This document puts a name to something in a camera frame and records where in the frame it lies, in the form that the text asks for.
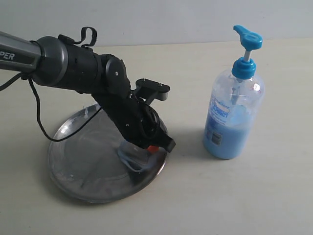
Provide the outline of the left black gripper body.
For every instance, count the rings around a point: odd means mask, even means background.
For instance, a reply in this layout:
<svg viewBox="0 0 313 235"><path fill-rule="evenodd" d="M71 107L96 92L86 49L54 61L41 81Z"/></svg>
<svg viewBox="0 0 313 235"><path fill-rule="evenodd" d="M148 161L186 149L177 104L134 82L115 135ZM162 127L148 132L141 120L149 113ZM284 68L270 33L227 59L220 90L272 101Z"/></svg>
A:
<svg viewBox="0 0 313 235"><path fill-rule="evenodd" d="M121 98L114 94L91 95L108 117L114 122L123 138L140 147L156 146L157 134L161 130L154 109L139 102L133 96Z"/></svg>

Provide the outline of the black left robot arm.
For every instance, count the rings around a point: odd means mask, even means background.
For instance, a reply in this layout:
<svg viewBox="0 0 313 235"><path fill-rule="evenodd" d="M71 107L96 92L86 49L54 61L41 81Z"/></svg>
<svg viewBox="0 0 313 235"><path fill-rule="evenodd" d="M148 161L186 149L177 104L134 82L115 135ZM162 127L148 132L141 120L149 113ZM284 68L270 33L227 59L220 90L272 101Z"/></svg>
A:
<svg viewBox="0 0 313 235"><path fill-rule="evenodd" d="M171 152L175 141L168 135L158 113L151 107L157 99L167 99L170 87L146 78L132 89L123 60L112 54L92 50L97 32L85 43L87 27L81 39L59 35L27 41L2 32L0 67L17 74L1 86L6 89L18 79L35 85L90 94L115 124L122 137L143 149L158 146Z"/></svg>

